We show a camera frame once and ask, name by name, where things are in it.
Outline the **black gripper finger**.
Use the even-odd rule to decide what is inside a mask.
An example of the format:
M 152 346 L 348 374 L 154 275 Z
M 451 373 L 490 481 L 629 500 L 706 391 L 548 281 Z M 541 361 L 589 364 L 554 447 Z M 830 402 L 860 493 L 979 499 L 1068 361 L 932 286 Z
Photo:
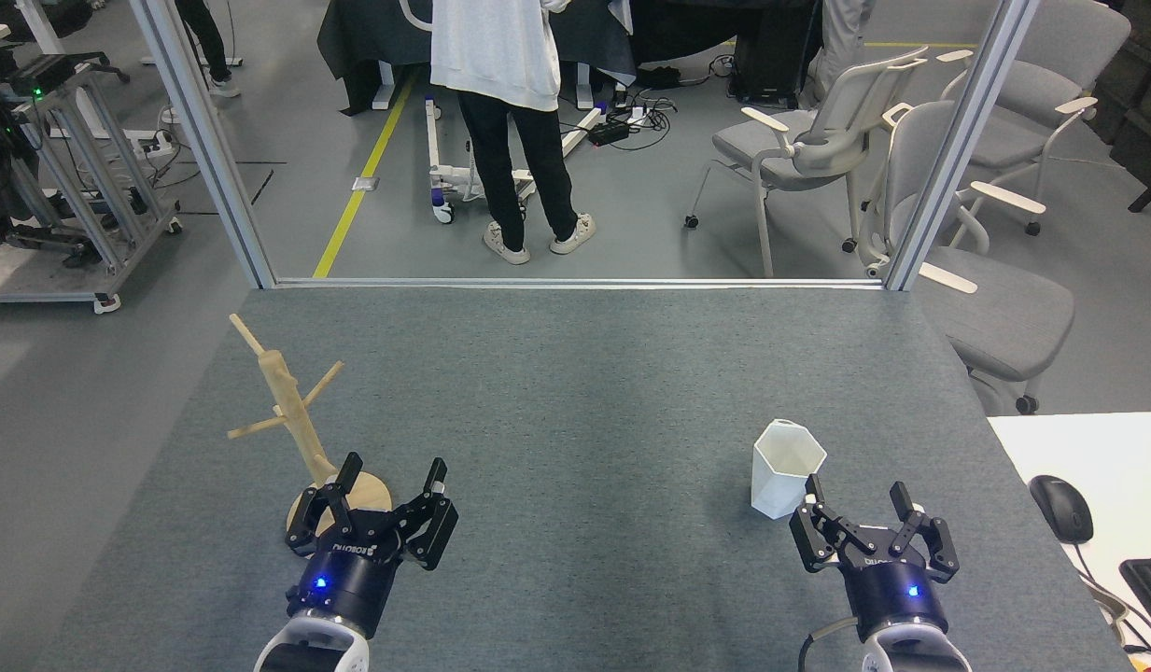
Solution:
M 895 481 L 889 494 L 901 524 L 900 530 L 889 544 L 891 557 L 904 557 L 912 539 L 920 535 L 928 545 L 928 575 L 933 582 L 948 583 L 960 570 L 960 562 L 955 545 L 952 545 L 947 520 L 928 514 L 924 507 L 912 501 L 904 481 Z
M 299 557 L 307 557 L 317 549 L 320 533 L 317 532 L 323 511 L 331 511 L 331 526 L 340 527 L 344 539 L 355 539 L 352 507 L 346 497 L 360 475 L 363 459 L 360 455 L 346 455 L 337 475 L 323 486 L 307 486 L 302 490 L 302 498 L 295 502 L 294 514 L 288 522 L 285 544 Z
M 841 573 L 852 573 L 852 564 L 843 545 L 849 537 L 851 520 L 836 514 L 822 501 L 822 484 L 818 473 L 808 476 L 805 497 L 790 516 L 790 530 L 795 539 L 798 553 L 809 573 L 834 567 Z
M 435 456 L 422 492 L 392 511 L 392 562 L 412 557 L 426 571 L 437 568 L 442 562 L 445 545 L 458 524 L 458 511 L 444 494 L 445 473 L 444 460 Z

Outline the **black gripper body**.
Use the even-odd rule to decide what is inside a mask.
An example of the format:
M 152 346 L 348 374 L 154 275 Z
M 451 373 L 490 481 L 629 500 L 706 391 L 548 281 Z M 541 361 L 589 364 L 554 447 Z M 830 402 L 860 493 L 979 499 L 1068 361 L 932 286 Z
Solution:
M 399 565 L 395 536 L 349 540 L 330 532 L 319 539 L 302 581 L 289 593 L 288 616 L 311 609 L 344 618 L 363 637 L 374 637 Z
M 838 545 L 840 574 L 847 588 L 853 616 L 857 618 L 857 639 L 866 642 L 878 629 L 901 623 L 925 623 L 942 631 L 950 623 L 929 586 L 927 562 L 913 545 L 904 553 L 891 553 L 895 532 L 887 527 L 861 525 L 857 530 L 872 539 L 877 549 L 845 540 Z

